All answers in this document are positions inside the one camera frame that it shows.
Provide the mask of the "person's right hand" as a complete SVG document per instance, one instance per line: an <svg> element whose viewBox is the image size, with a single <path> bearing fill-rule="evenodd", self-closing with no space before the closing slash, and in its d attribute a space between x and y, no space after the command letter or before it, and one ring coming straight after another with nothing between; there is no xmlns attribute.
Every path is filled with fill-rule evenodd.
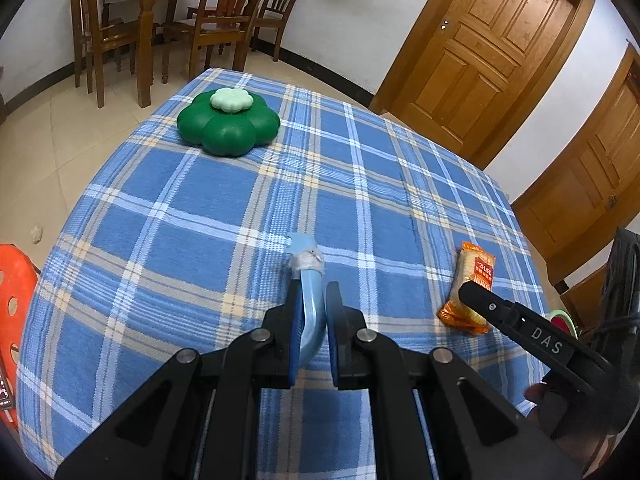
<svg viewBox="0 0 640 480"><path fill-rule="evenodd" d="M611 391L566 398L548 384L529 386L524 396L535 407L527 419L549 437L586 474L604 453L611 420Z"/></svg>

